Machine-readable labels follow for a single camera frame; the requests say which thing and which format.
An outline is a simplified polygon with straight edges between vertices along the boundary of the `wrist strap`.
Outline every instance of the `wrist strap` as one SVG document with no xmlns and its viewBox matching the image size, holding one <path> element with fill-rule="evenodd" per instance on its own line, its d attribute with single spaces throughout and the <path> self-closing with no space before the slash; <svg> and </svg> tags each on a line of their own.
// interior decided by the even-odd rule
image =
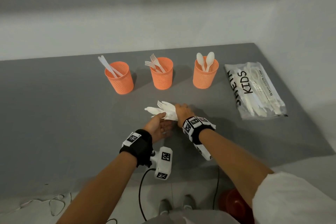
<svg viewBox="0 0 336 224">
<path fill-rule="evenodd" d="M 200 142 L 199 134 L 202 130 L 209 128 L 211 130 L 216 129 L 216 125 L 212 124 L 205 118 L 192 116 L 186 119 L 183 123 L 183 133 L 194 143 L 195 148 L 206 159 L 211 160 L 212 157 L 204 145 Z"/>
<path fill-rule="evenodd" d="M 126 151 L 136 157 L 137 167 L 140 165 L 150 167 L 152 150 L 152 136 L 146 130 L 138 129 L 135 133 L 132 132 L 123 142 L 119 153 Z"/>
</svg>

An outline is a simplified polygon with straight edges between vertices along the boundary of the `orange mesh cup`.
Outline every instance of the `orange mesh cup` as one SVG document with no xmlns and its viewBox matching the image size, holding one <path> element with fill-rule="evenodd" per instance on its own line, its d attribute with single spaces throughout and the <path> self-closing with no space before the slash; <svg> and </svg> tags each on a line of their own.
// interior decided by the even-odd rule
<svg viewBox="0 0 336 224">
<path fill-rule="evenodd" d="M 111 72 L 105 69 L 105 75 L 115 91 L 120 95 L 130 93 L 134 88 L 134 84 L 128 65 L 122 61 L 113 62 L 110 65 L 123 74 L 122 77 L 114 78 Z"/>
<path fill-rule="evenodd" d="M 159 60 L 160 65 L 166 71 L 165 73 L 158 73 L 153 68 L 150 68 L 152 73 L 152 78 L 154 82 L 155 88 L 159 90 L 166 90 L 170 88 L 173 83 L 173 62 L 165 57 L 157 58 Z"/>
<path fill-rule="evenodd" d="M 206 69 L 206 56 L 203 56 L 204 59 L 204 68 Z M 195 61 L 194 68 L 194 78 L 192 80 L 193 84 L 196 88 L 199 89 L 207 89 L 211 86 L 213 78 L 215 78 L 215 74 L 219 67 L 218 61 L 214 60 L 212 65 L 210 66 L 209 72 L 202 71 L 202 67 L 198 64 L 197 60 Z"/>
</svg>

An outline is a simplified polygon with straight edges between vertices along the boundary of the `tiled floor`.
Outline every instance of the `tiled floor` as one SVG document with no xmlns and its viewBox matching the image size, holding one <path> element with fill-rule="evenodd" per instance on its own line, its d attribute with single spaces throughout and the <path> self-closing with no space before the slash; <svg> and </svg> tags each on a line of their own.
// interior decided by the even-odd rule
<svg viewBox="0 0 336 224">
<path fill-rule="evenodd" d="M 165 183 L 142 186 L 141 188 L 141 205 L 147 219 L 153 218 L 158 214 L 158 205 L 160 200 L 168 199 L 174 208 L 182 205 L 183 196 L 190 194 L 195 198 L 198 208 L 211 209 L 213 196 L 216 189 L 217 180 L 201 180 L 192 182 Z M 228 184 L 220 180 L 220 192 L 228 188 Z M 116 218 L 118 224 L 140 224 L 144 222 L 138 204 L 138 186 L 127 187 L 114 209 L 111 218 Z M 64 198 L 65 207 L 69 205 L 70 197 L 66 195 Z M 1 203 L 6 205 L 6 202 L 0 202 L 0 212 L 3 211 Z M 54 208 L 61 210 L 61 205 L 56 205 Z M 0 215 L 0 223 L 6 224 L 55 224 L 62 212 L 55 217 L 50 214 L 48 202 L 32 202 L 23 209 L 14 213 Z"/>
</svg>

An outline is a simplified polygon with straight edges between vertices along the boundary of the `plastic bag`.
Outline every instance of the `plastic bag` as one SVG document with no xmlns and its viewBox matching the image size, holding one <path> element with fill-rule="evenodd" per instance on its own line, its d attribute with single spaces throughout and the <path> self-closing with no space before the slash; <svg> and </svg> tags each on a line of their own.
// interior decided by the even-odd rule
<svg viewBox="0 0 336 224">
<path fill-rule="evenodd" d="M 286 116 L 285 103 L 259 62 L 225 65 L 225 69 L 243 120 Z"/>
</svg>

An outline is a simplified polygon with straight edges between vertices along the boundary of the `shoe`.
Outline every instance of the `shoe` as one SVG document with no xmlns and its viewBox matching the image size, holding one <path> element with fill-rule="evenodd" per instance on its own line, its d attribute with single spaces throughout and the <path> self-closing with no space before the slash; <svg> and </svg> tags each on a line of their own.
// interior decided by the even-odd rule
<svg viewBox="0 0 336 224">
<path fill-rule="evenodd" d="M 195 210 L 196 209 L 195 199 L 191 195 L 185 195 L 182 207 L 184 210 Z"/>
<path fill-rule="evenodd" d="M 168 199 L 163 199 L 160 201 L 159 204 L 159 215 L 162 214 L 169 214 L 169 211 L 171 211 L 173 208 L 170 205 L 170 202 Z"/>
</svg>

